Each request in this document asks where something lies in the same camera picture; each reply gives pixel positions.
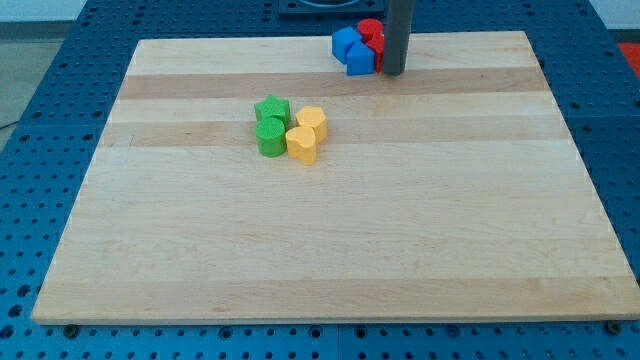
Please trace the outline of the grey cylindrical robot arm stick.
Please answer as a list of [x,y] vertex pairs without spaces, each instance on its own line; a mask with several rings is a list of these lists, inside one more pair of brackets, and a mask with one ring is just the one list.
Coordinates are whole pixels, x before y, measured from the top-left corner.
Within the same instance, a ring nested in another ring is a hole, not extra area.
[[405,71],[416,0],[389,0],[382,72],[398,76]]

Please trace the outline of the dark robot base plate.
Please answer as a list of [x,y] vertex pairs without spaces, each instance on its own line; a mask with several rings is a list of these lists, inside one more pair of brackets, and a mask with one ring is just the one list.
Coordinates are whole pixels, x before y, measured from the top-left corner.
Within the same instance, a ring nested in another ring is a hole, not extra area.
[[386,11],[386,0],[277,0],[281,18],[303,16],[381,16]]

